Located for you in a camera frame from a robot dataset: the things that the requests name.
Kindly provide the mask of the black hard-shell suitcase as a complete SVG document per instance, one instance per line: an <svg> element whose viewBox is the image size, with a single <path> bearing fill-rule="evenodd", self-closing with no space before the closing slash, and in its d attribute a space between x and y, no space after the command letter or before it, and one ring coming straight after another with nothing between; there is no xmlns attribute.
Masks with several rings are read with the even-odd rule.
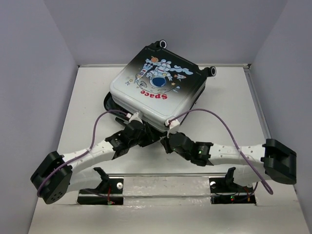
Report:
<svg viewBox="0 0 312 234"><path fill-rule="evenodd" d="M200 69L166 47L163 39L145 46L117 74L103 102L106 110L139 112L152 128L165 132L166 121L193 107L217 69Z"/></svg>

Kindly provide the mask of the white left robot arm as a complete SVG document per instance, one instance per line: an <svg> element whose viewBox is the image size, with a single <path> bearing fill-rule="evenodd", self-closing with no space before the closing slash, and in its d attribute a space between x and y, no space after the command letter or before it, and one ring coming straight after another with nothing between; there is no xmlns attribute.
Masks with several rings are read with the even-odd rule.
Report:
<svg viewBox="0 0 312 234"><path fill-rule="evenodd" d="M30 178L37 197L42 198L45 204L55 203L70 191L78 173L98 163L117 159L134 146L147 146L151 143L151 135L146 122L133 120L123 130L88 149L63 155L57 151L50 152Z"/></svg>

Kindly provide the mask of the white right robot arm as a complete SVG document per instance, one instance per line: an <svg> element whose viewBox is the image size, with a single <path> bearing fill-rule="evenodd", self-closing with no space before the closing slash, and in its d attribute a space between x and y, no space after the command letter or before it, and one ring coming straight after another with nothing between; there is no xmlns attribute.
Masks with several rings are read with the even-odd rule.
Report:
<svg viewBox="0 0 312 234"><path fill-rule="evenodd" d="M194 142L177 132L160 142L166 153L175 152L197 166L231 165L224 179L229 191L266 180L286 185L297 182L296 152L272 138L264 144L236 147Z"/></svg>

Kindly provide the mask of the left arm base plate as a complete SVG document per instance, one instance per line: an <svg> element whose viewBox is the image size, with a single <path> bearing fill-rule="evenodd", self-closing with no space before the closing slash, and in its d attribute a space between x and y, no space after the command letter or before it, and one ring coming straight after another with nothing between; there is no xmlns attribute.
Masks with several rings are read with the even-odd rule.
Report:
<svg viewBox="0 0 312 234"><path fill-rule="evenodd" d="M124 178L111 177L95 189L79 190L77 203L80 205L123 205Z"/></svg>

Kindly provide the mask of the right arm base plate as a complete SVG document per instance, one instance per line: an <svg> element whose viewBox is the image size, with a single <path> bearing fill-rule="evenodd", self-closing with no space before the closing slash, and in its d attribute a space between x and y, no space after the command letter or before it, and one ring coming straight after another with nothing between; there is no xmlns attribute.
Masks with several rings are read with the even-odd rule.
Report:
<svg viewBox="0 0 312 234"><path fill-rule="evenodd" d="M256 204L254 187L226 183L224 177L209 178L211 204Z"/></svg>

